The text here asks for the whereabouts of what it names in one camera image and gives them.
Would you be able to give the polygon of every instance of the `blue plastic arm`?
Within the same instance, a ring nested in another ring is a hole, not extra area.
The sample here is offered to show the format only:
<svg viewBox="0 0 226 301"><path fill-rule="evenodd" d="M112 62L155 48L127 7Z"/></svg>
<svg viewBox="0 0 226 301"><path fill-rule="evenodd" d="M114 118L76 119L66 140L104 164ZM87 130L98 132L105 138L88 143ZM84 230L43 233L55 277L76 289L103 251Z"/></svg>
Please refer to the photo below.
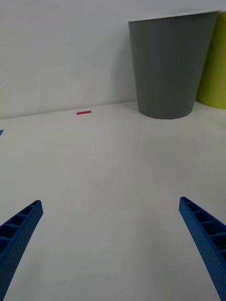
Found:
<svg viewBox="0 0 226 301"><path fill-rule="evenodd" d="M180 198L179 211L220 299L226 301L226 225L185 197Z"/></svg>
<svg viewBox="0 0 226 301"><path fill-rule="evenodd" d="M0 226L0 301L3 301L29 240L43 215L35 201Z"/></svg>

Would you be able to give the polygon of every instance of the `gray trash can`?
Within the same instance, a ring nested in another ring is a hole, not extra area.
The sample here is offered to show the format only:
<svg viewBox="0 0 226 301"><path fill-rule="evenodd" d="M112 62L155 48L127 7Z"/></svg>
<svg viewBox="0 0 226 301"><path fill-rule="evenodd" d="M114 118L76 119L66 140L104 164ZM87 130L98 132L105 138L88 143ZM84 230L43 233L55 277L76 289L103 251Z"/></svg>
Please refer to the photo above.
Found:
<svg viewBox="0 0 226 301"><path fill-rule="evenodd" d="M139 111L176 119L192 111L218 11L129 21Z"/></svg>

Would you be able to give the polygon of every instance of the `red tape strip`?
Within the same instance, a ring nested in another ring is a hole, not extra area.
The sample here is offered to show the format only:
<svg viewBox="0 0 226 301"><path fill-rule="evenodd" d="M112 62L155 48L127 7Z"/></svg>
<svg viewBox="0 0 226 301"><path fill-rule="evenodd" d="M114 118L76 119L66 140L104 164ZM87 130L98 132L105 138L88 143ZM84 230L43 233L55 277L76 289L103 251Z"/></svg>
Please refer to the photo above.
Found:
<svg viewBox="0 0 226 301"><path fill-rule="evenodd" d="M91 111L82 111L82 112L77 112L77 115L82 115L82 114L89 114Z"/></svg>

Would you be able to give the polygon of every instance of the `trash can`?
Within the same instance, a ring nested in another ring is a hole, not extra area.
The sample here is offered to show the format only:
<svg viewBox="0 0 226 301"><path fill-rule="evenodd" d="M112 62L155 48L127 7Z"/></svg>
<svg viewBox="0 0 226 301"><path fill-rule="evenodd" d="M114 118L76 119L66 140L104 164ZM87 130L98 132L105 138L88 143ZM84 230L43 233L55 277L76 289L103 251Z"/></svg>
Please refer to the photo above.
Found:
<svg viewBox="0 0 226 301"><path fill-rule="evenodd" d="M226 109L226 12L218 15L197 99L210 107Z"/></svg>
<svg viewBox="0 0 226 301"><path fill-rule="evenodd" d="M193 108L218 11L129 21L139 111L176 119Z"/></svg>

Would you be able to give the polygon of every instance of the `white floor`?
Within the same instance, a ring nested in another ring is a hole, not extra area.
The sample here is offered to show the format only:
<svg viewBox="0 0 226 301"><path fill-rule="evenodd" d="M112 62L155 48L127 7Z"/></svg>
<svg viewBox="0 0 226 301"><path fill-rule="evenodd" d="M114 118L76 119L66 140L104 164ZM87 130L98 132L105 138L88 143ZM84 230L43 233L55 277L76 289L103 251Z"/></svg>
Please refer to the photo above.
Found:
<svg viewBox="0 0 226 301"><path fill-rule="evenodd" d="M0 129L0 223L44 208L5 301L219 300L178 205L226 223L226 111L156 120L123 103Z"/></svg>

